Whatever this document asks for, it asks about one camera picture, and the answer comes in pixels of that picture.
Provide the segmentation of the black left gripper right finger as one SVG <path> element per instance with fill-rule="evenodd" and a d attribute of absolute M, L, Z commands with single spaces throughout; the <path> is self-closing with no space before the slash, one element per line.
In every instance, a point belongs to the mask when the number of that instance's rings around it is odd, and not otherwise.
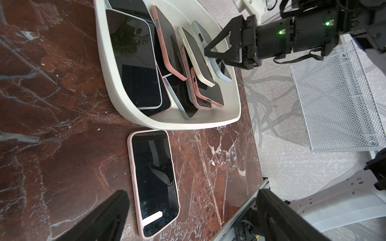
<path fill-rule="evenodd" d="M 267 241 L 329 240 L 269 189 L 258 191 L 256 204 L 262 234 Z"/>

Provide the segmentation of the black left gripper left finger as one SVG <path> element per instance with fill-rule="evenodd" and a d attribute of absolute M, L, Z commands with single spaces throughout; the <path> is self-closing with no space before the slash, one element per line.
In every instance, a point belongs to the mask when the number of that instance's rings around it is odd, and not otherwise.
<path fill-rule="evenodd" d="M 130 208 L 126 191 L 118 190 L 58 241 L 119 241 Z"/>

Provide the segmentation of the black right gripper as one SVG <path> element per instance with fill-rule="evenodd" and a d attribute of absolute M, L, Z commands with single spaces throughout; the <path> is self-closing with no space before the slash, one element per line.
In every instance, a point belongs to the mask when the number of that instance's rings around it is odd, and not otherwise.
<path fill-rule="evenodd" d="M 339 40 L 339 11 L 335 6 L 299 6 L 289 12 L 281 11 L 281 19 L 260 27 L 243 28 L 242 15 L 231 19 L 221 32 L 205 47 L 207 57 L 217 59 L 242 58 L 243 69 L 261 66 L 264 59 L 276 64 L 293 64 L 305 59 L 323 61 Z M 229 40 L 225 52 L 216 52 L 223 40 Z"/>

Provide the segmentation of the phone with cream case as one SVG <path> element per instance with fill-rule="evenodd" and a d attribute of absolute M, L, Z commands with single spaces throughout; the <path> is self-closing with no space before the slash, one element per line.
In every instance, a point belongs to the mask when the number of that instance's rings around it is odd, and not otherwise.
<path fill-rule="evenodd" d="M 184 27 L 179 27 L 179 33 L 198 80 L 208 87 L 214 87 L 216 83 L 195 38 Z"/>

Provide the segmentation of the phone with pink case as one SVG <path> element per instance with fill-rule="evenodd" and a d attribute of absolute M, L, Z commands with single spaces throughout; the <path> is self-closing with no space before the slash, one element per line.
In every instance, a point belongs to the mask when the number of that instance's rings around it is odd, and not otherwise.
<path fill-rule="evenodd" d="M 127 138 L 139 235 L 154 238 L 180 214 L 180 199 L 169 135 L 143 130 Z"/>

